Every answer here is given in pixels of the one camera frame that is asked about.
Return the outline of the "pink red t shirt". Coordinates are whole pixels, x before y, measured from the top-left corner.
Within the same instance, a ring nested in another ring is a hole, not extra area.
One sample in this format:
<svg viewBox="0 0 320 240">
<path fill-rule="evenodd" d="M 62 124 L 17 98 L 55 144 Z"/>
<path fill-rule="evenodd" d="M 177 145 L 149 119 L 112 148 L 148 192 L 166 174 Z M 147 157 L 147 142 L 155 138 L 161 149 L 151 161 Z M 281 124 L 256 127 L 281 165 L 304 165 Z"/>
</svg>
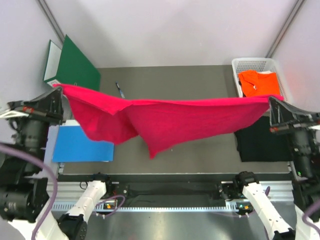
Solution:
<svg viewBox="0 0 320 240">
<path fill-rule="evenodd" d="M 124 99 L 70 84 L 61 88 L 89 139 L 119 145 L 139 136 L 150 158 L 180 143 L 247 128 L 269 109 L 270 98 Z"/>
</svg>

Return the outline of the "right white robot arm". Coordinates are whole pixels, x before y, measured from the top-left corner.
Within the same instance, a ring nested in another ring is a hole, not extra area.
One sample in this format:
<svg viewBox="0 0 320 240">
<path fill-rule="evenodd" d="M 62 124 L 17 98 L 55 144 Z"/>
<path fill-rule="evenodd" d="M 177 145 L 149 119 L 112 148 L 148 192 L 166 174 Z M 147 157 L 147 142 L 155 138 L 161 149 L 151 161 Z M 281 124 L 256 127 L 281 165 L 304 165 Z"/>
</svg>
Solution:
<svg viewBox="0 0 320 240">
<path fill-rule="evenodd" d="M 299 109 L 269 97 L 270 131 L 284 135 L 291 160 L 289 180 L 266 187 L 253 172 L 243 171 L 233 179 L 233 192 L 252 207 L 263 223 L 269 240 L 318 240 L 320 238 L 320 114 Z M 280 215 L 274 202 L 292 201 L 296 224 Z"/>
</svg>

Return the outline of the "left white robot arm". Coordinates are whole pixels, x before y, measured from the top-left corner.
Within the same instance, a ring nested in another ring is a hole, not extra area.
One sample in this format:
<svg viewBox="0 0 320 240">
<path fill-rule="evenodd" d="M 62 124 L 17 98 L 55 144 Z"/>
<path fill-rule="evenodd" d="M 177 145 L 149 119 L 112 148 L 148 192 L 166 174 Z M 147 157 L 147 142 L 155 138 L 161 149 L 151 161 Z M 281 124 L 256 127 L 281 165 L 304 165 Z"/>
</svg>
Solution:
<svg viewBox="0 0 320 240">
<path fill-rule="evenodd" d="M 58 180 L 45 164 L 49 128 L 63 122 L 63 90 L 28 101 L 11 101 L 0 116 L 15 131 L 13 144 L 0 145 L 0 216 L 27 240 L 83 240 L 101 198 L 114 191 L 109 177 L 94 174 L 75 206 L 55 219 Z"/>
</svg>

